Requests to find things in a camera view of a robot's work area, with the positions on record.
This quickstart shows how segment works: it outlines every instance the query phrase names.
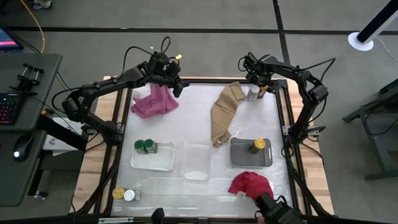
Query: gray floor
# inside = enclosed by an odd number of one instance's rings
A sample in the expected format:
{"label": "gray floor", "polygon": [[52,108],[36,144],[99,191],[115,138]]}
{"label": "gray floor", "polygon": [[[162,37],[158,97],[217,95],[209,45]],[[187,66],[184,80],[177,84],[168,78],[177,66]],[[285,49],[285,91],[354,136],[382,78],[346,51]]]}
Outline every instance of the gray floor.
{"label": "gray floor", "polygon": [[[275,29],[272,1],[55,1],[54,8],[38,11],[43,26],[151,27],[151,28],[229,28]],[[143,3],[140,9],[137,2]],[[299,0],[281,1],[285,29],[360,30],[386,1],[376,0]],[[31,26],[29,16],[18,5],[1,24]],[[395,21],[388,30],[398,30]],[[18,32],[37,48],[38,32]],[[64,56],[60,73],[70,86],[79,86],[104,75],[117,75],[124,49],[138,45],[159,48],[166,35],[172,38],[170,55],[182,54],[185,76],[244,76],[236,68],[238,58],[252,51],[255,55],[274,54],[282,59],[277,34],[159,34],[159,33],[79,33],[46,32],[48,53]],[[381,87],[398,78],[398,63],[388,56],[378,40],[370,52],[349,47],[345,35],[287,35],[292,64],[302,67],[336,57],[324,82],[330,91],[324,114],[316,121],[325,125],[320,147],[335,213],[345,218],[396,223],[398,220],[398,179],[365,182],[363,176],[379,171],[373,150],[359,121],[345,124],[341,118],[374,97]],[[398,36],[381,36],[394,55],[398,55]],[[148,57],[131,52],[127,64],[134,66]],[[320,76],[323,68],[313,69]],[[50,94],[61,88],[54,85]],[[76,174],[57,172],[47,178],[43,188],[53,192],[47,201],[26,199],[18,208],[0,208],[0,218],[62,215],[69,211]]]}

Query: computer mouse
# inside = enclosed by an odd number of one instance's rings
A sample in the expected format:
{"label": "computer mouse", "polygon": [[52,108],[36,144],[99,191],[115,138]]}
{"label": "computer mouse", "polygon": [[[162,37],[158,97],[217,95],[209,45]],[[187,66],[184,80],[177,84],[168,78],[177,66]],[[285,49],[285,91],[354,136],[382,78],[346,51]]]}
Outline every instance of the computer mouse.
{"label": "computer mouse", "polygon": [[14,145],[12,156],[15,161],[22,162],[27,159],[30,153],[30,145],[32,144],[33,137],[26,134],[17,140]]}

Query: jar lid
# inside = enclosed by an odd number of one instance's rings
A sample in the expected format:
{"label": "jar lid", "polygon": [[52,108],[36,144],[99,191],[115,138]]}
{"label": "jar lid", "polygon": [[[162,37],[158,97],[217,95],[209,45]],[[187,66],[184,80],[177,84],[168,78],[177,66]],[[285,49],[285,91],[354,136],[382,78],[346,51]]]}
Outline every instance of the jar lid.
{"label": "jar lid", "polygon": [[134,143],[134,147],[135,147],[136,149],[142,149],[142,148],[144,147],[144,141],[143,141],[143,140],[137,140],[137,141]]}
{"label": "jar lid", "polygon": [[152,139],[146,139],[144,143],[145,148],[151,148],[154,146],[154,140]]}
{"label": "jar lid", "polygon": [[112,196],[115,199],[122,199],[124,195],[124,188],[122,187],[116,187],[113,189]]}
{"label": "jar lid", "polygon": [[254,93],[258,93],[260,92],[260,87],[258,87],[257,85],[253,85],[252,87],[250,87],[250,90]]}
{"label": "jar lid", "polygon": [[254,141],[254,147],[256,149],[264,149],[266,147],[266,142],[263,139],[257,139]]}
{"label": "jar lid", "polygon": [[134,199],[134,197],[136,196],[136,193],[134,193],[133,190],[127,190],[123,197],[126,201],[131,201],[132,199]]}

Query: white table surface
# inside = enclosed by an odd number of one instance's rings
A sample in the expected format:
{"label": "white table surface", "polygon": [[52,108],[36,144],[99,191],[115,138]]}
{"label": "white table surface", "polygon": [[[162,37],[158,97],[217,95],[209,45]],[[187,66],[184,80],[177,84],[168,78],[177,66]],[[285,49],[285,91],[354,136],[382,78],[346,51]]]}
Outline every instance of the white table surface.
{"label": "white table surface", "polygon": [[[149,217],[159,207],[170,217],[239,217],[252,218],[258,210],[251,198],[237,198],[228,193],[232,180],[244,171],[267,177],[274,187],[274,197],[284,195],[292,206],[285,159],[280,154],[282,135],[275,95],[267,93],[261,100],[243,100],[229,127],[240,139],[271,140],[273,165],[262,169],[233,167],[229,158],[229,141],[219,148],[211,146],[210,110],[224,84],[191,84],[177,98],[177,109],[165,115],[141,119],[130,111],[119,165],[117,187],[141,191],[141,200],[113,200],[112,216]],[[249,86],[242,85],[245,93]],[[135,89],[144,97],[149,85]],[[134,142],[151,138],[176,145],[173,170],[161,172],[131,167]],[[184,143],[207,145],[211,150],[211,177],[193,182],[181,176]]]}

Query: green can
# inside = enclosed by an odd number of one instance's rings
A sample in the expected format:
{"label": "green can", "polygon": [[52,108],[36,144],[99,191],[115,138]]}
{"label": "green can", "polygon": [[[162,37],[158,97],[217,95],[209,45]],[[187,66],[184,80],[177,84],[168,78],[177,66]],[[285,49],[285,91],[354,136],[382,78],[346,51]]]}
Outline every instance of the green can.
{"label": "green can", "polygon": [[157,153],[157,144],[152,139],[146,139],[144,147],[148,153]]}
{"label": "green can", "polygon": [[144,140],[137,140],[134,143],[134,149],[140,154],[148,154],[148,151],[145,149],[145,142]]}

